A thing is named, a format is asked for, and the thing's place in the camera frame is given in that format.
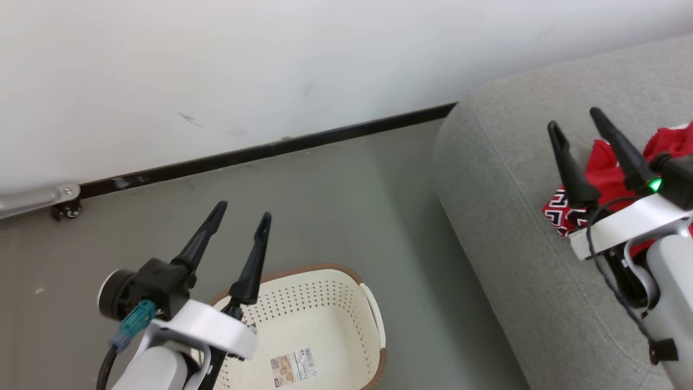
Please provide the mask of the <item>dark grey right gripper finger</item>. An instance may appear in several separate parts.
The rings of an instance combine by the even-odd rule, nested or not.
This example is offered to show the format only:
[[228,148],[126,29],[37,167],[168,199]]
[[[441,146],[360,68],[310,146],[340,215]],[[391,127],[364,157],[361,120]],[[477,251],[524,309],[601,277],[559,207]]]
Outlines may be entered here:
[[658,176],[634,144],[613,124],[601,108],[592,107],[590,116],[599,135],[610,144],[624,173],[624,186],[631,192],[656,192]]
[[598,205],[601,193],[594,187],[570,153],[570,143],[556,121],[547,124],[556,165],[568,203],[574,209],[589,209]]

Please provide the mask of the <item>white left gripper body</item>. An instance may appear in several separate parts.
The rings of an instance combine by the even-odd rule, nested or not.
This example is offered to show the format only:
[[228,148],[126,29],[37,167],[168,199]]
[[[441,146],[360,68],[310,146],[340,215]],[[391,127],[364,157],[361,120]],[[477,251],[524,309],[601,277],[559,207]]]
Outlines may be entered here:
[[253,327],[195,300],[187,301],[171,320],[153,320],[151,325],[195,349],[209,346],[243,360],[252,359],[258,347]]

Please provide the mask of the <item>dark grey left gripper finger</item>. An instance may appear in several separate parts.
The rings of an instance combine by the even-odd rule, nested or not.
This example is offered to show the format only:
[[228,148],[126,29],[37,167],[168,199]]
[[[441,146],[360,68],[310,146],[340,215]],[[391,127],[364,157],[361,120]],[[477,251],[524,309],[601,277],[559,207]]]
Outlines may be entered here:
[[226,210],[227,201],[218,202],[181,253],[173,258],[172,264],[183,266],[188,272],[196,272],[211,237],[218,231]]
[[232,306],[252,306],[258,301],[258,294],[263,275],[263,265],[267,252],[272,215],[265,212],[253,235],[253,248],[239,279],[230,287],[230,304]]

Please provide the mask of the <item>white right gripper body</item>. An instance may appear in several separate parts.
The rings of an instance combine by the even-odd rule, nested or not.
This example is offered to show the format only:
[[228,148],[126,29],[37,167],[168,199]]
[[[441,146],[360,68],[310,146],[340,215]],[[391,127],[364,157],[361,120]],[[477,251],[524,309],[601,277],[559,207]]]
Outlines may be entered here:
[[570,246],[578,259],[629,243],[631,246],[668,235],[690,237],[691,210],[656,193],[572,234]]

